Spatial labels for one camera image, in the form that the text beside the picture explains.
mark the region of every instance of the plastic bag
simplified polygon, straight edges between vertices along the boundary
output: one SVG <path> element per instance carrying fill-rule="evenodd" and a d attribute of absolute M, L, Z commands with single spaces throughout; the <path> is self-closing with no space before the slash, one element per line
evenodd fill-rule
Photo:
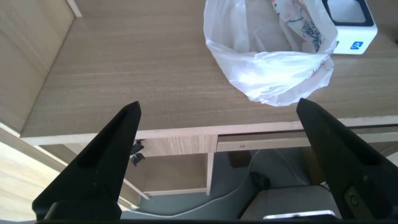
<path fill-rule="evenodd" d="M 207 0 L 206 45 L 251 101 L 287 106 L 327 86 L 337 29 L 321 0 Z"/>

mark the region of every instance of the wooden desk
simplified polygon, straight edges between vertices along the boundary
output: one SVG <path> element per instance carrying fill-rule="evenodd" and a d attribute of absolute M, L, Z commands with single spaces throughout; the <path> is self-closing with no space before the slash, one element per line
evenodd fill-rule
<path fill-rule="evenodd" d="M 142 108 L 137 138 L 151 145 L 147 156 L 209 153 L 211 167 L 219 135 L 251 133 L 249 140 L 227 139 L 248 150 L 253 148 L 241 141 L 262 141 L 258 134 L 302 130 L 296 105 L 253 103 L 228 83 L 205 45 L 204 1 L 76 3 L 83 17 L 72 24 L 26 122 L 21 137 L 29 144 L 65 144 L 79 151 L 136 100 Z M 308 99 L 349 127 L 367 126 L 356 131 L 368 142 L 398 141 L 397 128 L 375 128 L 398 124 L 398 5 L 394 0 L 368 3 L 379 28 L 373 43 L 364 55 L 333 55 L 329 86 Z M 226 138 L 231 137 L 219 137 L 219 144 Z M 280 144 L 273 147 L 286 147 L 280 139 L 290 137 L 278 133 L 271 142 L 275 139 Z M 165 158 L 169 164 L 170 157 Z M 196 171 L 178 173 L 176 179 L 187 175 Z M 203 191 L 210 190 L 211 169 L 206 175 Z"/>

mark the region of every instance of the white device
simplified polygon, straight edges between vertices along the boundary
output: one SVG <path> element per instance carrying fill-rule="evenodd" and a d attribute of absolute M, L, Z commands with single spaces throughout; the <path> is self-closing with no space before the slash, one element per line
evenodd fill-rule
<path fill-rule="evenodd" d="M 363 54 L 377 34 L 365 0 L 323 0 L 338 31 L 334 54 Z"/>

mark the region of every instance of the wood grain surface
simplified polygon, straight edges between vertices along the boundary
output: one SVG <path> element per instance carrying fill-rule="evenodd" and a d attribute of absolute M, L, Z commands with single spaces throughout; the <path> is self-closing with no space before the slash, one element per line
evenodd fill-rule
<path fill-rule="evenodd" d="M 74 18 L 65 0 L 0 1 L 0 122 L 17 133 Z"/>
<path fill-rule="evenodd" d="M 217 136 L 145 139 L 141 141 L 141 144 L 144 148 L 139 152 L 145 157 L 200 154 L 216 152 Z M 87 145 L 88 142 L 65 144 L 66 147 L 76 154 L 80 153 Z"/>
<path fill-rule="evenodd" d="M 228 83 L 205 45 L 204 1 L 76 3 L 85 16 L 29 116 L 30 144 L 88 142 L 136 100 L 141 139 L 302 129 L 296 105 L 254 103 Z M 330 84 L 309 97 L 347 126 L 398 123 L 397 1 L 368 4 L 376 38 L 364 55 L 333 55 Z"/>

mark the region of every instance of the desk drawer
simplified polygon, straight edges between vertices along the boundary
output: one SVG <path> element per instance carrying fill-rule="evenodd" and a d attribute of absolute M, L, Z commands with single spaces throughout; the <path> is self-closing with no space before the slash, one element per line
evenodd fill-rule
<path fill-rule="evenodd" d="M 201 154 L 216 151 L 217 135 L 144 139 L 141 143 L 144 148 L 140 152 L 145 157 Z M 78 154 L 87 144 L 72 143 L 65 146 Z"/>
<path fill-rule="evenodd" d="M 368 143 L 398 141 L 398 127 L 352 129 Z M 218 137 L 217 152 L 310 146 L 305 133 L 248 134 Z"/>

